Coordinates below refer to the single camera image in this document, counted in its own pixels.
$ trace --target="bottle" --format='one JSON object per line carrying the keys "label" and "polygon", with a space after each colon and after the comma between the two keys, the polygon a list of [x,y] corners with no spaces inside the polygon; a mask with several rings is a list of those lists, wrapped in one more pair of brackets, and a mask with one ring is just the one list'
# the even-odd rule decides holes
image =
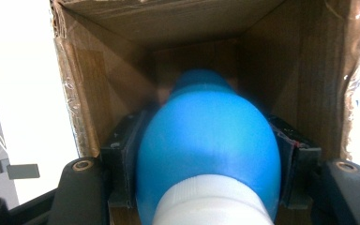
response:
{"label": "bottle", "polygon": [[[186,198],[186,202],[193,201],[189,195],[196,200],[201,196],[229,199],[225,192],[231,188],[223,189],[228,184],[237,184],[234,189],[243,189],[240,193],[244,193],[239,195],[239,200],[236,195],[231,196],[231,202],[257,205],[254,212],[262,211],[259,206],[262,205],[263,218],[274,220],[280,188],[278,146],[269,124],[251,103],[236,95],[216,72],[193,69],[180,77],[168,102],[148,125],[138,155],[136,182],[136,200],[143,225],[159,221],[168,207],[174,208],[173,215],[187,217],[184,211],[176,211],[182,203],[177,197]],[[210,194],[192,195],[209,187],[214,189],[207,192]],[[245,196],[249,195],[245,193],[250,190],[260,202],[250,198],[251,202],[247,203]],[[223,211],[235,210],[231,207],[226,210],[225,205]],[[200,207],[195,204],[187,209],[194,212],[202,210]],[[209,210],[212,204],[205,207]],[[195,221],[205,217],[200,215]]]}

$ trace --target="white cap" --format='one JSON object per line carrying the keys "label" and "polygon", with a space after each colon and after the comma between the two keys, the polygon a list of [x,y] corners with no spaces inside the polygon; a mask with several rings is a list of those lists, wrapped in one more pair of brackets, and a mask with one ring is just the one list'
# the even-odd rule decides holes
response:
{"label": "white cap", "polygon": [[154,225],[273,224],[259,196],[227,176],[199,175],[172,186],[160,199]]}

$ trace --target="blue object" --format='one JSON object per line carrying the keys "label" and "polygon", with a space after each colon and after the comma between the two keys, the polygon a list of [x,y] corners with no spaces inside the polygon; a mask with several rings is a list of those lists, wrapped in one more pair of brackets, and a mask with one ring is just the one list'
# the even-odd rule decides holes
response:
{"label": "blue object", "polygon": [[280,162],[271,128],[216,72],[194,69],[178,80],[142,139],[136,177],[142,225],[152,224],[158,202],[171,186],[201,174],[226,175],[246,184],[274,220]]}

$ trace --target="cardboard box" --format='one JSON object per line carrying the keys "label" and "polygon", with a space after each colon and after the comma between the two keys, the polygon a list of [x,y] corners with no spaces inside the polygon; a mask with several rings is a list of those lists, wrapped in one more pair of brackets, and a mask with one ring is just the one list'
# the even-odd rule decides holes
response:
{"label": "cardboard box", "polygon": [[[324,158],[344,152],[360,0],[55,0],[52,8],[82,156],[96,156],[125,114],[164,103],[188,68],[221,73],[322,147]],[[286,218],[308,220],[297,215]]]}

